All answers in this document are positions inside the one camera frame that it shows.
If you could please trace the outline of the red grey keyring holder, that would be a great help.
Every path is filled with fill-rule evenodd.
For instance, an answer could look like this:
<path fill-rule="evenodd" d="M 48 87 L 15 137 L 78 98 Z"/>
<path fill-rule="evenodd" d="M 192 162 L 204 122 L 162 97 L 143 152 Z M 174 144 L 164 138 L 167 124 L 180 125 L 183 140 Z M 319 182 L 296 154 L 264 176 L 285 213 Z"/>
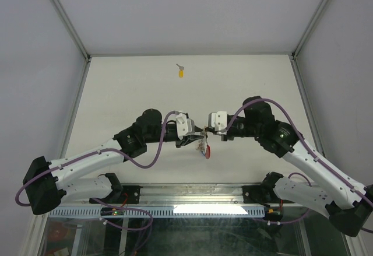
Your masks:
<path fill-rule="evenodd" d="M 208 143 L 208 136 L 206 133 L 201 133 L 201 138 L 198 140 L 196 150 L 207 160 L 211 157 L 211 148 Z"/>

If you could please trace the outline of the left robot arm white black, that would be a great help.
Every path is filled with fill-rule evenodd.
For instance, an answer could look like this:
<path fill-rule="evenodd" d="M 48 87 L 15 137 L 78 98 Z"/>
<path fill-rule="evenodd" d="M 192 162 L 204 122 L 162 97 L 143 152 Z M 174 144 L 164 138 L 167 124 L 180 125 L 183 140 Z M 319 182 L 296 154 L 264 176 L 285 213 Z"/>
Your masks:
<path fill-rule="evenodd" d="M 163 117 L 151 108 L 130 127 L 81 155 L 51 161 L 43 156 L 34 159 L 20 190 L 26 193 L 26 205 L 34 215 L 48 213 L 63 202 L 92 198 L 117 202 L 122 185 L 114 173 L 96 178 L 88 178 L 88 174 L 123 162 L 149 169 L 157 162 L 164 142 L 174 142 L 180 148 L 202 139 L 201 132 L 187 113 L 171 111 Z"/>

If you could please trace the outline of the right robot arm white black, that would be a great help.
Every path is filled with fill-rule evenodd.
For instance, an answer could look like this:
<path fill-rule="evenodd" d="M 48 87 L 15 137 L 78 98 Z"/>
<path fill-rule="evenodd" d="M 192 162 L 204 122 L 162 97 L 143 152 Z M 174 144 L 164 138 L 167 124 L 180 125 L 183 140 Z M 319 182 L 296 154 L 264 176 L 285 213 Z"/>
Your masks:
<path fill-rule="evenodd" d="M 254 138 L 267 152 L 296 166 L 318 187 L 298 184 L 276 172 L 266 175 L 254 199 L 262 205 L 276 199 L 291 201 L 318 212 L 341 233 L 355 237 L 372 214 L 372 187 L 338 169 L 323 157 L 295 127 L 293 121 L 276 120 L 271 105 L 279 104 L 259 96 L 246 99 L 238 114 L 212 113 L 209 127 L 223 141 L 236 137 Z"/>

